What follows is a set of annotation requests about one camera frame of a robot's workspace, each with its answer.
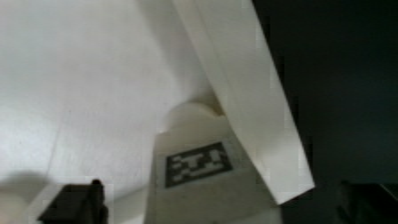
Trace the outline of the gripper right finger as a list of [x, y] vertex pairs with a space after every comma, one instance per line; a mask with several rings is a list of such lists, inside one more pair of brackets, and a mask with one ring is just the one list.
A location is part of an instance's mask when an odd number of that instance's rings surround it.
[[398, 183], [341, 182], [336, 224], [398, 224]]

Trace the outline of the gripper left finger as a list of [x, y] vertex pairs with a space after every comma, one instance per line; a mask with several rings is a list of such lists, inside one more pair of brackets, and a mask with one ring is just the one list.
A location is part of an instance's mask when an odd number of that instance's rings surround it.
[[98, 179], [89, 184], [68, 184], [37, 217], [43, 224], [109, 224], [105, 186]]

